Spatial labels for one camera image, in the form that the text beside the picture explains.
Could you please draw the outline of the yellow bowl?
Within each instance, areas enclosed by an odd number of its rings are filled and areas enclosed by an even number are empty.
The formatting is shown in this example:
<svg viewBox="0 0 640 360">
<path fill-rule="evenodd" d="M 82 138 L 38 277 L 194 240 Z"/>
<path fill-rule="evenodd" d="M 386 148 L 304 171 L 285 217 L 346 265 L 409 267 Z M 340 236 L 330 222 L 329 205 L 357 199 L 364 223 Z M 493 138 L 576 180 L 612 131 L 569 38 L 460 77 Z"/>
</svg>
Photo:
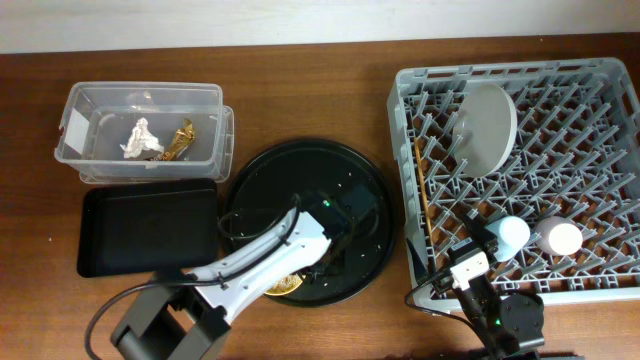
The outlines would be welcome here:
<svg viewBox="0 0 640 360">
<path fill-rule="evenodd" d="M 269 296 L 284 296 L 300 287 L 304 282 L 304 275 L 290 274 L 276 282 L 265 292 Z"/>
</svg>

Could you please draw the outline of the wooden chopstick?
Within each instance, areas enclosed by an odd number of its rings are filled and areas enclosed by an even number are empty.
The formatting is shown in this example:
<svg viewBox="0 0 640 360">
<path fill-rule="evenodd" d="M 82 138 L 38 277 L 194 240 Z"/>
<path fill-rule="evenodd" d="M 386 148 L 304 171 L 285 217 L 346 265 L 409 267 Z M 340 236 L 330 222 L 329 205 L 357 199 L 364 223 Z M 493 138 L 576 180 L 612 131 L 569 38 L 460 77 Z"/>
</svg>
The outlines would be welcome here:
<svg viewBox="0 0 640 360">
<path fill-rule="evenodd" d="M 426 191 L 426 171 L 428 169 L 428 164 L 423 163 L 422 152 L 419 145 L 419 140 L 417 138 L 414 139 L 414 153 L 415 153 L 415 160 L 417 164 L 419 190 L 420 190 L 421 202 L 424 210 L 425 223 L 426 223 L 426 228 L 428 232 L 429 243 L 430 243 L 430 246 L 433 247 L 435 238 L 433 234 L 433 227 L 431 224 L 429 197 Z"/>
</svg>

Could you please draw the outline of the grey round plate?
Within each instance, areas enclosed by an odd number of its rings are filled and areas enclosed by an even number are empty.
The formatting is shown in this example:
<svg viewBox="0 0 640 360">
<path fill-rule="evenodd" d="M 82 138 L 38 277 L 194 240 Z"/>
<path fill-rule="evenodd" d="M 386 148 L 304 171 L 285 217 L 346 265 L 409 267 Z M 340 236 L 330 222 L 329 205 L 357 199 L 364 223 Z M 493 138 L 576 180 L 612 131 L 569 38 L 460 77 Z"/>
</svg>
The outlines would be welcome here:
<svg viewBox="0 0 640 360">
<path fill-rule="evenodd" d="M 457 111 L 452 139 L 457 163 L 467 161 L 464 173 L 478 178 L 496 172 L 508 159 L 516 138 L 517 114 L 509 94 L 496 84 L 471 91 Z"/>
</svg>

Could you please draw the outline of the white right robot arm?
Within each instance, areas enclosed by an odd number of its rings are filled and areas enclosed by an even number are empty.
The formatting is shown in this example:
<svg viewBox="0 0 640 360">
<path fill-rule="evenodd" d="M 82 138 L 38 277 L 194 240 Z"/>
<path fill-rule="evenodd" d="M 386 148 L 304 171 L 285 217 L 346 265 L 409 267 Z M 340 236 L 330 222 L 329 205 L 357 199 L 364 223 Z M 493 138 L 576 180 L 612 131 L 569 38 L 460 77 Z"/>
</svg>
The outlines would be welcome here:
<svg viewBox="0 0 640 360">
<path fill-rule="evenodd" d="M 404 296 L 405 305 L 468 326 L 484 345 L 470 352 L 473 359 L 538 359 L 538 348 L 545 343 L 542 298 L 522 291 L 497 292 L 487 276 L 496 263 L 497 236 L 465 214 L 461 220 L 470 238 L 448 249 L 446 266 L 417 280 L 417 286 Z M 413 303 L 413 295 L 425 287 L 438 294 L 453 292 L 464 316 Z"/>
</svg>

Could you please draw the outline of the blue plastic cup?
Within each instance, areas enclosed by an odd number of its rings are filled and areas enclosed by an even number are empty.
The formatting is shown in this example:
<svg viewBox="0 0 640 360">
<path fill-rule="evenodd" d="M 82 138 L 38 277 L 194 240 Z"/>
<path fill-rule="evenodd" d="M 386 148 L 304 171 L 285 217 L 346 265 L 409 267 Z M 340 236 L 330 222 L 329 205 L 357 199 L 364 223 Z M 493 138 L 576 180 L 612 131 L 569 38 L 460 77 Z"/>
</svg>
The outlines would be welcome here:
<svg viewBox="0 0 640 360">
<path fill-rule="evenodd" d="M 497 238 L 494 254 L 498 262 L 512 259 L 529 241 L 531 231 L 528 224 L 516 216 L 506 216 L 486 226 Z"/>
</svg>

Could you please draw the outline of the white tissue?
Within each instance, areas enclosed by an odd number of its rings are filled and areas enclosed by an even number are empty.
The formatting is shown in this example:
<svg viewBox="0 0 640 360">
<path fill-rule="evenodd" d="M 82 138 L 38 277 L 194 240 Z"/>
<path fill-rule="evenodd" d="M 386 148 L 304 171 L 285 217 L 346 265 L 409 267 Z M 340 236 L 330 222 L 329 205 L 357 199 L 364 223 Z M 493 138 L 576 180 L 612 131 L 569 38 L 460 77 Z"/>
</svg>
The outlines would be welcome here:
<svg viewBox="0 0 640 360">
<path fill-rule="evenodd" d="M 121 144 L 120 148 L 126 160 L 149 160 L 165 152 L 159 139 L 149 131 L 148 120 L 144 117 L 137 120 L 127 144 Z"/>
</svg>

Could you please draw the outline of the pink plastic cup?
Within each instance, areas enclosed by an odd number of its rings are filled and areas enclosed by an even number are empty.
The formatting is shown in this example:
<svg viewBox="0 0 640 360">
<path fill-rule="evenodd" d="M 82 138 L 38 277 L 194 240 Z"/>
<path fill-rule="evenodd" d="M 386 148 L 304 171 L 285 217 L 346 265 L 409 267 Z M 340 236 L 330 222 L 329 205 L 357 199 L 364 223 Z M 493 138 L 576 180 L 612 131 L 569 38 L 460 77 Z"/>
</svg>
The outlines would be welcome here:
<svg viewBox="0 0 640 360">
<path fill-rule="evenodd" d="M 581 230 L 569 219 L 551 216 L 541 220 L 534 232 L 539 235 L 536 246 L 553 256 L 568 256 L 576 253 L 584 241 Z"/>
</svg>

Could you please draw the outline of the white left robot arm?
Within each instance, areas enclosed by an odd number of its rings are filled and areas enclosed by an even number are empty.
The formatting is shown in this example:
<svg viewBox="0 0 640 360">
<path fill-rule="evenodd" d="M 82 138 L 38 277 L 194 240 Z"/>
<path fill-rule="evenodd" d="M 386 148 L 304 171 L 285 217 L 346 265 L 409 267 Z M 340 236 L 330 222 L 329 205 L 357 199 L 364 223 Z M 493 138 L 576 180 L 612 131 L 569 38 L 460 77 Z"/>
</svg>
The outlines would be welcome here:
<svg viewBox="0 0 640 360">
<path fill-rule="evenodd" d="M 296 195 L 263 234 L 187 274 L 157 273 L 111 334 L 125 359 L 215 359 L 234 319 L 278 281 L 311 267 L 378 209 L 366 187 Z"/>
</svg>

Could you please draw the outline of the gold snack wrapper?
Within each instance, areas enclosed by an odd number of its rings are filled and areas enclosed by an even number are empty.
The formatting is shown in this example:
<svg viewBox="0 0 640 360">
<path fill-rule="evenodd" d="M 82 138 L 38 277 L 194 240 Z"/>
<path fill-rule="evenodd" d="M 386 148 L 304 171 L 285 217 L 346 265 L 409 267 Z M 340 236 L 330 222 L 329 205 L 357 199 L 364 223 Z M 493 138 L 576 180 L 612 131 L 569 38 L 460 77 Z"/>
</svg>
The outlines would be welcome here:
<svg viewBox="0 0 640 360">
<path fill-rule="evenodd" d="M 174 161 L 195 141 L 195 138 L 196 132 L 193 123 L 190 119 L 185 118 L 183 127 L 176 131 L 169 149 L 149 158 L 149 161 Z"/>
</svg>

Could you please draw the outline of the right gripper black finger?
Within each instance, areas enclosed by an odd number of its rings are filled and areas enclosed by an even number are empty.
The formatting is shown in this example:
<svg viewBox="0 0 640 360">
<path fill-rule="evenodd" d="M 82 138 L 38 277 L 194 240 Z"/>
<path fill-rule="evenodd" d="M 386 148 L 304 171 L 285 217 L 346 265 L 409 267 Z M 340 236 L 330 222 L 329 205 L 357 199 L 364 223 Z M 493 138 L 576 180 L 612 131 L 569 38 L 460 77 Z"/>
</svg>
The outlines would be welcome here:
<svg viewBox="0 0 640 360">
<path fill-rule="evenodd" d="M 471 239 L 482 248 L 496 248 L 498 245 L 497 236 L 486 229 L 483 223 L 477 219 L 472 219 L 466 214 L 461 215 L 464 226 L 471 235 Z"/>
<path fill-rule="evenodd" d="M 411 266 L 413 269 L 414 279 L 417 283 L 425 283 L 429 277 L 429 271 L 426 264 L 421 260 L 417 250 L 415 249 L 412 241 L 409 238 L 405 239 L 409 256 L 411 259 Z"/>
</svg>

